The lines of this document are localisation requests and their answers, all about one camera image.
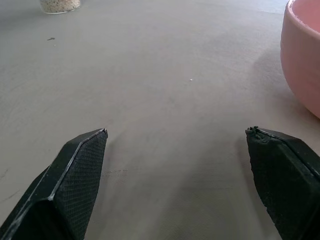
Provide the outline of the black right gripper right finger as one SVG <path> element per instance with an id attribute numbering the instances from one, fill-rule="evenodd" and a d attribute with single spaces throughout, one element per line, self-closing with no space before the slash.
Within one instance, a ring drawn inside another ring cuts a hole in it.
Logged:
<path id="1" fill-rule="evenodd" d="M 283 240 L 320 238 L 320 157 L 301 139 L 245 131 L 256 191 Z"/>

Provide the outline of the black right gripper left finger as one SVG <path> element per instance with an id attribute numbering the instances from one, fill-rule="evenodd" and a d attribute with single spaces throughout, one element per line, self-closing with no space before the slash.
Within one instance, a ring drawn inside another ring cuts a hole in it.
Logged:
<path id="1" fill-rule="evenodd" d="M 83 240 L 97 199 L 108 132 L 64 144 L 0 227 L 2 240 Z"/>

